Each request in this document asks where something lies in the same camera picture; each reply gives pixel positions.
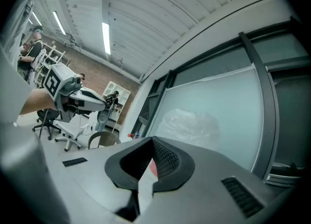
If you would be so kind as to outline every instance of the floor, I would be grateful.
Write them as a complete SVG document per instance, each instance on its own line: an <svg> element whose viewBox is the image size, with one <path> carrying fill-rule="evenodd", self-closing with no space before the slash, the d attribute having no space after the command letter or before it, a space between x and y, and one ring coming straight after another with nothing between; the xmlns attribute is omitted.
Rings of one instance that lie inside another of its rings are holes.
<svg viewBox="0 0 311 224"><path fill-rule="evenodd" d="M41 123L41 121L39 121L39 123L36 121L38 119L38 115L36 112L34 113L29 113L29 114L25 114L22 116L19 116L19 118L17 119L17 124L19 126L28 126L30 129L32 129L34 126L39 125ZM47 141L47 142L52 142L56 145L58 153L62 153L65 152L64 148L66 146L66 142L65 141L59 141L59 142L55 142L55 138L57 137L62 137L62 134L58 133L58 130L55 130L54 128L50 128L51 130L51 134L52 134L52 140L48 140L48 129L46 127L43 127L42 129L42 134L41 134L41 140L42 141ZM104 131L110 132L111 133L111 129L110 128L105 128ZM36 135L39 136L40 133L40 128L37 128L35 130ZM117 131L114 131L113 134L116 137L119 137L119 133ZM80 135L78 137L78 143L81 144L81 150L87 150L87 144L88 144L88 139L90 138L90 136L92 135L92 131L90 129L90 127L86 128L83 132L82 135ZM91 148L96 148L98 145L98 141L99 141L99 137L94 139L91 143ZM71 145L69 147L68 152L70 151L77 151L77 145L71 142Z"/></svg>

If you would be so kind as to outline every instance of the ceiling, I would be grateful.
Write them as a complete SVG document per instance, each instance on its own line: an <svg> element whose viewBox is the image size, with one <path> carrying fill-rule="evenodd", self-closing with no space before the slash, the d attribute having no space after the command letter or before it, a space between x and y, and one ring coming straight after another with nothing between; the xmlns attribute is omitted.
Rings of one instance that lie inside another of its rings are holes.
<svg viewBox="0 0 311 224"><path fill-rule="evenodd" d="M138 81L170 47L203 19L234 0L34 0L44 34ZM67 33L60 31L56 11ZM110 26L111 55L102 22Z"/></svg>

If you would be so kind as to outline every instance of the white wall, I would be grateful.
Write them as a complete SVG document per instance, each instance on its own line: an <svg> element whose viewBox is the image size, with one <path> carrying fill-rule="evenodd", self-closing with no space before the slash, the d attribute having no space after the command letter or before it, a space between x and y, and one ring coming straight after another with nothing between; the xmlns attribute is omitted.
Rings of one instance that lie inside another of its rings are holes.
<svg viewBox="0 0 311 224"><path fill-rule="evenodd" d="M121 142L126 142L132 140L127 135L132 132L134 124L138 118L138 115L143 107L143 104L146 101L146 98L151 90L151 87L154 83L154 79L151 77L145 80L139 87L139 90L131 104L129 111L124 119L122 128L119 133L119 139Z"/></svg>
<svg viewBox="0 0 311 224"><path fill-rule="evenodd" d="M247 33L268 25L284 22L289 20L290 16L295 16L295 13L286 0L261 0L230 14L202 31L170 56L141 85L124 120L124 128L120 133L121 141L128 140L123 135L132 131L151 89L151 81L153 82L154 79L167 74L170 69L175 69L217 45L238 37L239 32Z"/></svg>

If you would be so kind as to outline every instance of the brown chair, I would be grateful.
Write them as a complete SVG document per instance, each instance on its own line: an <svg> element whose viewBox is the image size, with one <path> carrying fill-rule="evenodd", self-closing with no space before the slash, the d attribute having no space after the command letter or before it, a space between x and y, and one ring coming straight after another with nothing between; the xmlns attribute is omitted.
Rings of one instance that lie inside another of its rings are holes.
<svg viewBox="0 0 311 224"><path fill-rule="evenodd" d="M88 146L87 146L88 149L90 149L91 142L99 136L100 136L100 139L99 139L97 148L99 148L100 145L110 146L110 145L114 145L115 143L121 144L121 141L116 136L114 136L112 133L96 132L88 140Z"/></svg>

